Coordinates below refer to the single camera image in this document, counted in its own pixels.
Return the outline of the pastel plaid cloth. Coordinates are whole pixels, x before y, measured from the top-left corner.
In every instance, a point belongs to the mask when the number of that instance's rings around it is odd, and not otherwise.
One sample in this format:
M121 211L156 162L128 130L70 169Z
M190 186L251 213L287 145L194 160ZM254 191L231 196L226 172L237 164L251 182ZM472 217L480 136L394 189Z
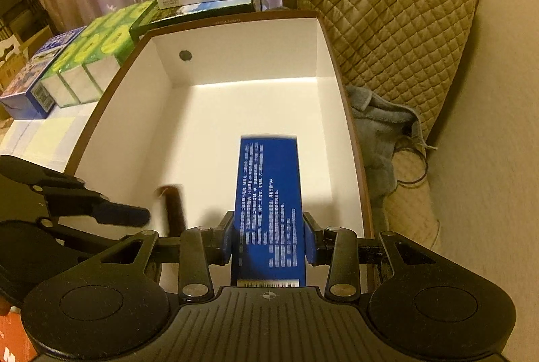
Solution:
M15 120L1 142L1 154L63 171L97 102L53 107L45 120Z

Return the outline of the red Motul cardboard mat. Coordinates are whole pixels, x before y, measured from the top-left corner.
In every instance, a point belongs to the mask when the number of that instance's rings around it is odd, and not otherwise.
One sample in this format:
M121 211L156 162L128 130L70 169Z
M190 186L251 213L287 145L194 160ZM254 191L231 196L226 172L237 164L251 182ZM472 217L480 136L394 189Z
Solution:
M28 362L36 358L33 348L22 326L21 316L10 312L0 318L1 362Z

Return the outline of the blue medicine box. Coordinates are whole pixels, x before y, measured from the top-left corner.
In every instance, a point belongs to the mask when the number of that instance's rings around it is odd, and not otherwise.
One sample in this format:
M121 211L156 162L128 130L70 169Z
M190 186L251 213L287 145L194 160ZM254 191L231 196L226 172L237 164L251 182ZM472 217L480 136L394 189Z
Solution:
M254 136L240 140L231 284L306 285L296 138Z

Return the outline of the black marker pen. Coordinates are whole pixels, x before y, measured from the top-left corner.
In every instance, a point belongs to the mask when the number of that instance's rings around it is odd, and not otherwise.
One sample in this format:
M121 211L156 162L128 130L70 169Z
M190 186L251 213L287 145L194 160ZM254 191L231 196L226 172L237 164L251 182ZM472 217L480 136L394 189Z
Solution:
M156 194L163 200L168 223L168 236L179 237L186 230L180 188L177 185L164 185L157 189Z

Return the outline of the brown open storage box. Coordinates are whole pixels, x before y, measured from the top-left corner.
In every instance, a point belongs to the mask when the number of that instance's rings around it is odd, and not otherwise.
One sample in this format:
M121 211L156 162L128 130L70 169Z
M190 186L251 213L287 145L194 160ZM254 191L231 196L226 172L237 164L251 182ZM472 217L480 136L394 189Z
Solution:
M188 226L233 210L240 140L298 143L303 209L322 226L374 234L366 175L322 20L267 11L169 26L141 39L94 108L66 173L112 201L165 216L156 192L180 188Z

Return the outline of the blue printed carton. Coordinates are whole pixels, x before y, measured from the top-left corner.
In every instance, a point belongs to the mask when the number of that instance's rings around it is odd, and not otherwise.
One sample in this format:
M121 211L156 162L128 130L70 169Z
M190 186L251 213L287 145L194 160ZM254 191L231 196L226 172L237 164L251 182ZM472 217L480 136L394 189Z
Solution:
M55 101L40 80L85 29L81 26L48 39L1 94L1 105L14 120L45 119Z

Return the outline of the grey towel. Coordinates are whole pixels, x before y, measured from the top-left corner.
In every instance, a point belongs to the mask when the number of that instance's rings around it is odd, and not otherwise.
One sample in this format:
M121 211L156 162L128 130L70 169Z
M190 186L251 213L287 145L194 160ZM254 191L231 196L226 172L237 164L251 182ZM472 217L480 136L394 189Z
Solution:
M346 94L360 143L372 212L384 214L385 198L399 185L416 186L426 179L429 164L419 114L412 107L387 101L368 88L349 86ZM411 179L395 175L393 157L409 152L422 162L420 173Z

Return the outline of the green tissue pack bundle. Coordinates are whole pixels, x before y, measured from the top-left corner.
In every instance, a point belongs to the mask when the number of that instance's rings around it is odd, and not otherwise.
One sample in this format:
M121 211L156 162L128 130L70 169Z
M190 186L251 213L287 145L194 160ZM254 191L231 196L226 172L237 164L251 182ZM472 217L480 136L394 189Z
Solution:
M96 18L53 62L41 83L58 107L97 101L134 50L131 28L156 0Z

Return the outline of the beige quilted cover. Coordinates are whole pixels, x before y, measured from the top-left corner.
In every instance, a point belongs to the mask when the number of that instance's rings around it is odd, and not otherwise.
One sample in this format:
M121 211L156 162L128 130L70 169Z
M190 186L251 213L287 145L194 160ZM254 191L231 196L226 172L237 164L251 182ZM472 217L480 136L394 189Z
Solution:
M325 24L344 83L413 108L433 129L468 41L477 0L297 0Z

